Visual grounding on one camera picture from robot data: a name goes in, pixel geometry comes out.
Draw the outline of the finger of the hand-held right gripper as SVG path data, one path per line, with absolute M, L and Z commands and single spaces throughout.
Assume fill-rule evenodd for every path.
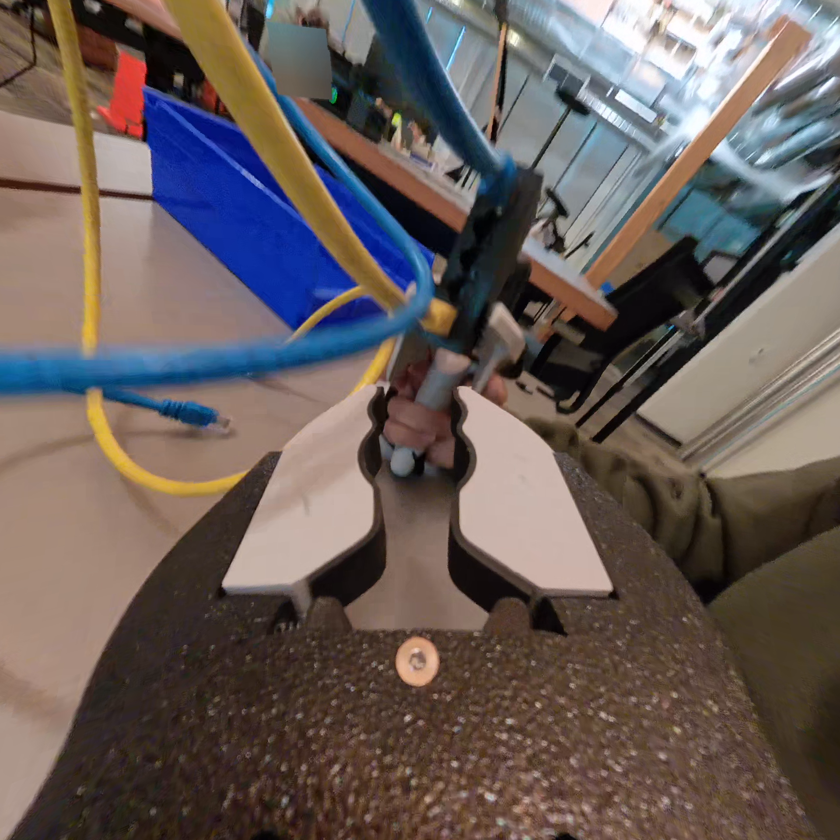
M 472 389 L 483 393 L 497 369 L 517 363 L 526 349 L 526 339 L 518 321 L 503 303 L 494 303 L 474 351 Z
M 405 373 L 417 375 L 422 382 L 432 363 L 432 345 L 423 333 L 401 333 L 386 342 L 389 355 L 385 364 L 385 382 L 396 386 Z

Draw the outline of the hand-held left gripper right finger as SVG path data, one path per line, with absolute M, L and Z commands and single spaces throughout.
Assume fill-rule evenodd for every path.
M 614 585 L 551 447 L 506 409 L 455 391 L 448 573 L 474 603 L 606 599 Z

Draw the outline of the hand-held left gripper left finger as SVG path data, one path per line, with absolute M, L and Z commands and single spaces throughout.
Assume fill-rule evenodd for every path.
M 346 607 L 380 580 L 384 412 L 384 390 L 366 385 L 284 447 L 223 578 L 226 595 L 285 597 L 305 616 L 321 597 Z

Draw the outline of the black ethernet port box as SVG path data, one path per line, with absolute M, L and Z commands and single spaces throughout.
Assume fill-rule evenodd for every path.
M 436 299 L 455 309 L 444 345 L 459 354 L 476 348 L 491 305 L 517 268 L 538 208 L 541 174 L 521 165 L 508 173 L 506 191 L 481 183 L 437 284 Z

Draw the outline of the person's right forearm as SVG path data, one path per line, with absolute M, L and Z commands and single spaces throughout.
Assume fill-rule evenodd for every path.
M 725 576 L 725 539 L 718 499 L 694 472 L 672 474 L 650 460 L 597 444 L 565 421 L 523 422 L 554 451 L 570 456 L 675 563 L 697 589 Z

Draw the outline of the person's right hand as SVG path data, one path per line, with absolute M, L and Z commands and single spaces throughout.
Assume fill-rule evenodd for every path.
M 431 365 L 430 356 L 412 362 L 392 381 L 383 435 L 394 448 L 410 448 L 424 455 L 426 475 L 452 475 L 458 442 L 452 412 L 460 414 L 461 408 L 454 397 L 439 410 L 419 403 L 417 396 Z

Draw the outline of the black chair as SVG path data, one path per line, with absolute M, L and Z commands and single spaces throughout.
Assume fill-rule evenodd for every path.
M 605 330 L 582 316 L 560 320 L 529 372 L 558 414 L 577 412 L 607 368 L 652 331 L 699 305 L 714 288 L 696 257 L 699 240 L 685 236 L 606 297 L 616 311 Z

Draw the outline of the wooden workbench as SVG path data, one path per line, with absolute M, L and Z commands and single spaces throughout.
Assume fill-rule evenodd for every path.
M 466 224 L 469 196 L 389 145 L 368 140 L 317 103 L 295 103 L 409 235 L 438 256 L 449 254 Z M 615 321 L 617 312 L 603 294 L 535 238 L 524 241 L 520 258 L 532 264 L 531 283 L 573 315 L 601 331 Z

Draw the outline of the blue plastic bin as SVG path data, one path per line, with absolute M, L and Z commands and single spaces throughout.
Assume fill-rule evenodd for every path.
M 241 130 L 145 87 L 153 198 L 288 327 L 354 287 Z

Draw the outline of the white cabinet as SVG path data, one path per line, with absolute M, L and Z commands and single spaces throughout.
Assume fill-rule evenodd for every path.
M 793 469 L 839 453 L 839 231 L 682 367 L 637 415 L 712 476 Z

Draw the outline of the slim wooden beam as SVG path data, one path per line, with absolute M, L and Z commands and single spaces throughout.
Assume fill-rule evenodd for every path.
M 592 288 L 597 289 L 608 279 L 738 121 L 811 39 L 806 28 L 787 16 L 777 19 L 770 34 L 768 45 L 732 85 L 707 123 L 676 156 L 673 164 L 588 267 L 584 275 Z

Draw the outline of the orange plastic object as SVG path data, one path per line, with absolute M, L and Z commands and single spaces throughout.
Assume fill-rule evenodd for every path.
M 144 86 L 146 64 L 141 58 L 120 50 L 108 106 L 98 107 L 104 122 L 118 133 L 144 140 Z

